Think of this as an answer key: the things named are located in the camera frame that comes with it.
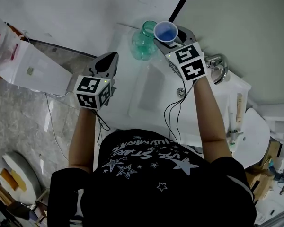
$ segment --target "floor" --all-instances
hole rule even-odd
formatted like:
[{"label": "floor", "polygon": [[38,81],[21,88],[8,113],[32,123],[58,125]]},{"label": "floor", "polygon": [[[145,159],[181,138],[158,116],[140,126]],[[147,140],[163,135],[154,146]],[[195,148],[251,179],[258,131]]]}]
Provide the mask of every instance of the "floor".
[{"label": "floor", "polygon": [[[77,76],[93,60],[92,57],[42,43],[36,43],[35,47],[73,74],[68,91],[73,90]],[[79,107],[73,93],[62,98],[52,95],[47,98],[57,141],[68,157]],[[52,173],[68,165],[54,140],[45,94],[0,79],[0,157],[10,150],[27,159],[42,187],[49,187]],[[44,161],[43,171],[40,160]]]}]

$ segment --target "blue liquid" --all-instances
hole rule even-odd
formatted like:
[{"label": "blue liquid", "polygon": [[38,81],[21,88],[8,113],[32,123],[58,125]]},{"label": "blue liquid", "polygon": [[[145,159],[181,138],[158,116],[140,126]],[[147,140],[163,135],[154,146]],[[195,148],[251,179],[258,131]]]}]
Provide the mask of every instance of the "blue liquid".
[{"label": "blue liquid", "polygon": [[158,36],[158,38],[163,41],[170,41],[170,40],[173,40],[175,36],[176,36],[176,33],[174,31],[168,30],[162,33],[160,36]]}]

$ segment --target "black stripe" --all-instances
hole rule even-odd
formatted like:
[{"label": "black stripe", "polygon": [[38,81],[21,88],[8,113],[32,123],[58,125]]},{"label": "black stripe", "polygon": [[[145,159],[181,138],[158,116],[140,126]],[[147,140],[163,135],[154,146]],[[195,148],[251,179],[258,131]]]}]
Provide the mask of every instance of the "black stripe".
[{"label": "black stripe", "polygon": [[281,150],[282,150],[282,146],[283,146],[283,144],[280,144],[279,151],[278,151],[278,154],[276,155],[276,157],[280,156],[280,153],[281,153]]},{"label": "black stripe", "polygon": [[260,181],[256,181],[255,184],[253,185],[251,191],[254,192],[254,190],[259,186]]},{"label": "black stripe", "polygon": [[172,15],[169,18],[169,22],[174,22],[174,20],[176,19],[178,13],[180,12],[180,10],[182,9],[183,5],[186,3],[186,0],[180,0],[180,2],[178,3],[178,5],[176,6],[174,12],[172,13]]},{"label": "black stripe", "polygon": [[60,49],[64,49],[64,50],[67,50],[67,51],[75,52],[75,53],[78,53],[78,54],[81,54],[81,55],[85,55],[85,56],[88,56],[88,57],[91,57],[91,58],[97,58],[97,56],[94,56],[94,55],[90,55],[90,54],[87,54],[87,53],[84,53],[84,52],[81,52],[81,51],[76,51],[76,50],[66,48],[66,47],[63,47],[63,46],[60,46],[60,45],[51,44],[51,43],[48,43],[48,42],[43,42],[43,41],[33,40],[33,39],[29,39],[29,41],[28,40],[25,40],[25,41],[27,41],[27,42],[29,42],[29,41],[38,42],[38,43],[50,45],[50,46],[53,46],[53,47],[57,47],[57,48],[60,48]]}]

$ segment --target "black t-shirt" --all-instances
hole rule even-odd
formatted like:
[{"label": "black t-shirt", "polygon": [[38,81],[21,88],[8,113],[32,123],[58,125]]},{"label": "black t-shirt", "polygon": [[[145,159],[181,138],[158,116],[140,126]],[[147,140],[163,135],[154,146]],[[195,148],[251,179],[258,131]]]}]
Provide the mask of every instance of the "black t-shirt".
[{"label": "black t-shirt", "polygon": [[92,173],[53,173],[48,225],[253,226],[256,210],[243,166],[208,163],[151,131],[128,130],[102,142]]}]

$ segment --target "blue plastic cup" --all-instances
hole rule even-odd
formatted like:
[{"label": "blue plastic cup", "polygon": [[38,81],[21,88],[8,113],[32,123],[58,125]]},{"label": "blue plastic cup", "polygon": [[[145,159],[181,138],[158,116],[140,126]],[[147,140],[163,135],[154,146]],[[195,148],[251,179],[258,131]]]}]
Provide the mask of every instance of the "blue plastic cup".
[{"label": "blue plastic cup", "polygon": [[157,23],[153,33],[157,40],[170,45],[178,36],[178,28],[171,22],[162,21]]}]

